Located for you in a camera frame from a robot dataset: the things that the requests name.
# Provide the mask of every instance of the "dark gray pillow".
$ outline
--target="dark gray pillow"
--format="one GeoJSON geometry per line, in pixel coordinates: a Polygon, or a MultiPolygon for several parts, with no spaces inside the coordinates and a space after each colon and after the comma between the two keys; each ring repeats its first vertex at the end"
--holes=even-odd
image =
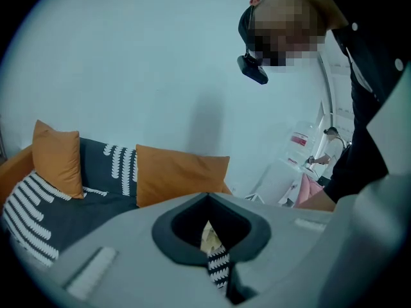
{"type": "Polygon", "coordinates": [[[80,138],[83,186],[137,196],[136,150],[80,138]]]}

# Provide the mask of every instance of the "pink item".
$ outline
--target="pink item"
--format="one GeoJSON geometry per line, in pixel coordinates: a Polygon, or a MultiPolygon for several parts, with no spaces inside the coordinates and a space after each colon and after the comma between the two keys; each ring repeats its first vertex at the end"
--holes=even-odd
{"type": "Polygon", "coordinates": [[[303,174],[301,177],[301,187],[300,193],[298,194],[297,201],[295,202],[295,207],[298,207],[302,202],[305,202],[313,195],[322,191],[322,188],[314,179],[303,174]]]}
{"type": "Polygon", "coordinates": [[[298,194],[297,201],[294,206],[298,207],[302,202],[308,200],[310,197],[310,181],[304,173],[301,177],[300,193],[298,194]]]}
{"type": "Polygon", "coordinates": [[[310,182],[310,197],[322,191],[323,187],[320,186],[314,179],[308,177],[308,181],[310,182]]]}

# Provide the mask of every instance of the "orange pillow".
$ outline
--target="orange pillow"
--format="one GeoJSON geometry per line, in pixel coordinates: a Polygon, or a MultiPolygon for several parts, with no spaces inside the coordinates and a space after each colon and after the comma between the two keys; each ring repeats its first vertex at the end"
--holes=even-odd
{"type": "Polygon", "coordinates": [[[201,157],[142,145],[137,150],[137,205],[179,196],[222,192],[230,157],[201,157]]]}
{"type": "Polygon", "coordinates": [[[84,198],[78,131],[59,132],[37,120],[33,134],[36,172],[72,198],[84,198]]]}
{"type": "Polygon", "coordinates": [[[225,182],[223,183],[223,188],[221,190],[221,193],[232,195],[232,192],[230,191],[228,186],[225,184],[225,182]]]}

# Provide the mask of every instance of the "white wall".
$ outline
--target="white wall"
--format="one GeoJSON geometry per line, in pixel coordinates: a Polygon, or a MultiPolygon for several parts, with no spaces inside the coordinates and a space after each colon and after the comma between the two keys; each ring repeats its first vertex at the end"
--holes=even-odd
{"type": "Polygon", "coordinates": [[[41,119],[130,148],[230,155],[226,181],[247,194],[296,122],[315,122],[324,90],[317,62],[268,70],[265,86],[241,74],[248,2],[43,0],[1,67],[7,153],[41,119]]]}

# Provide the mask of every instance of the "throw pillow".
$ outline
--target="throw pillow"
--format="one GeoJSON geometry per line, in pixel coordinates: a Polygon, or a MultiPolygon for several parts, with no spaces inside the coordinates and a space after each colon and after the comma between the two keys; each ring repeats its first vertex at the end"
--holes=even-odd
{"type": "Polygon", "coordinates": [[[220,193],[230,157],[202,157],[137,145],[137,205],[201,192],[220,193]]]}
{"type": "Polygon", "coordinates": [[[58,132],[37,120],[33,164],[45,181],[72,198],[83,198],[78,131],[58,132]]]}
{"type": "Polygon", "coordinates": [[[136,151],[80,138],[83,186],[103,192],[136,197],[136,151]]]}
{"type": "Polygon", "coordinates": [[[221,193],[232,195],[232,192],[230,191],[229,187],[225,184],[225,182],[223,183],[221,193]]]}

